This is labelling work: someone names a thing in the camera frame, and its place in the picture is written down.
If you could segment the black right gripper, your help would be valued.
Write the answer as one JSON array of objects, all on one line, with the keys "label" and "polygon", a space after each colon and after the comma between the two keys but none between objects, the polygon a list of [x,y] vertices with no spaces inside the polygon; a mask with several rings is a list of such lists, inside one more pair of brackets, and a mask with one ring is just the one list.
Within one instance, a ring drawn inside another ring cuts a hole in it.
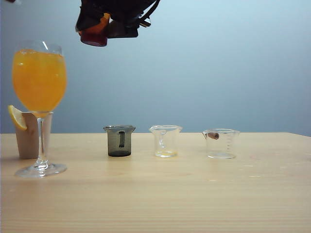
[{"label": "black right gripper", "polygon": [[83,31],[98,25],[108,13],[113,21],[107,26],[107,38],[135,38],[138,37],[139,25],[128,26],[121,22],[143,21],[157,6],[156,0],[83,0],[75,30]]}]

